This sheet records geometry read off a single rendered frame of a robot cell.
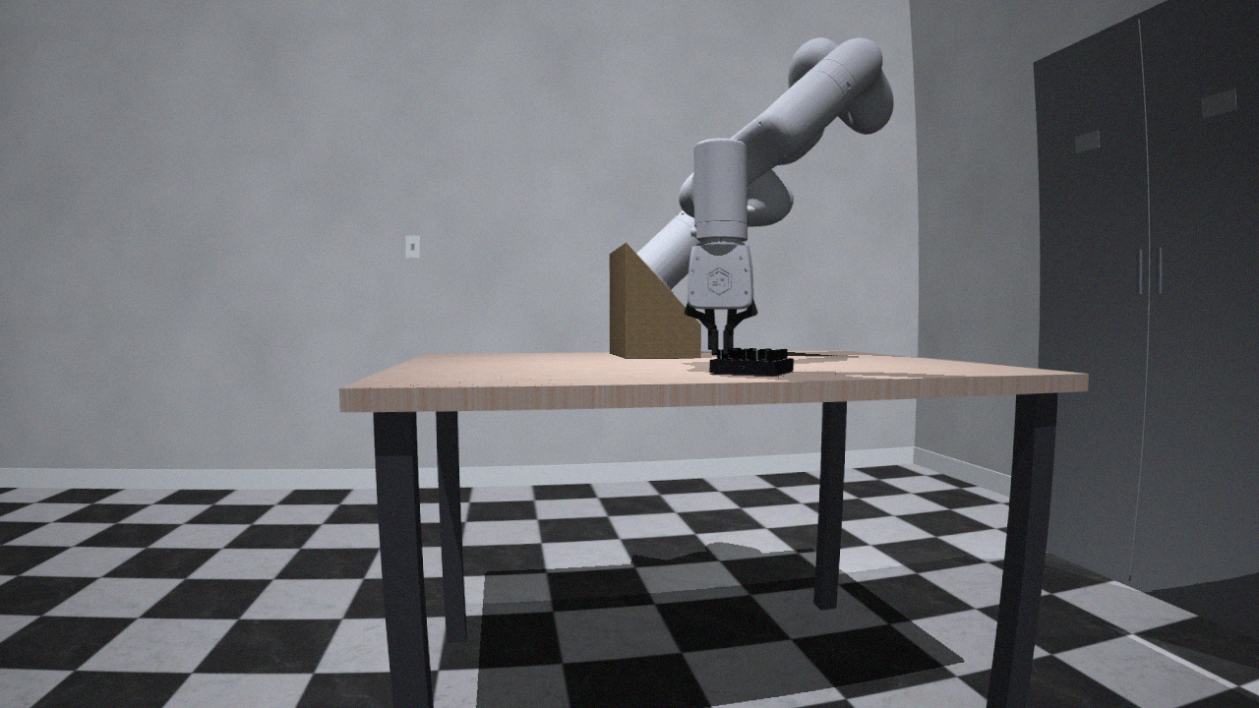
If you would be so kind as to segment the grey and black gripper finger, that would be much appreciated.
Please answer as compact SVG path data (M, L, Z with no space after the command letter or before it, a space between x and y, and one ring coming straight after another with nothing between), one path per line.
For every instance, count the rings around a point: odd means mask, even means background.
M723 355L729 355L730 350L734 349L734 328L742 323L743 319L755 317L758 310L755 309L754 301L747 307L745 311L737 312L737 309L728 309L726 325L723 330Z
M696 317L706 328L709 328L709 350L713 350L713 355L716 355L718 354L718 325L715 325L714 309L704 309L704 311L705 311L705 314L701 312L701 311L697 311L695 307L689 307L689 302L687 302L687 309L685 310L685 315L687 315L687 317ZM714 317L714 324L713 324L713 317Z

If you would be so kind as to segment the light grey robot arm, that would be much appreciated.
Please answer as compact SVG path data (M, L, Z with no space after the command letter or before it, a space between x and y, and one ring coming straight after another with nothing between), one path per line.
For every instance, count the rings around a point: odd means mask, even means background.
M687 276L690 249L700 241L744 242L748 227L789 213L793 193L772 168L805 157L837 116L856 134L878 134L888 123L894 100L881 67L883 53L866 37L840 45L815 37L794 53L784 94L737 136L695 145L681 213L637 252L667 288Z

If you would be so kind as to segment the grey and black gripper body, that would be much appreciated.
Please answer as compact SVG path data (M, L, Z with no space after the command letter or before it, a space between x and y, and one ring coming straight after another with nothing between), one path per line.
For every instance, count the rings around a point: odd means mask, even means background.
M692 246L689 254L689 307L743 310L752 305L752 254L734 241Z

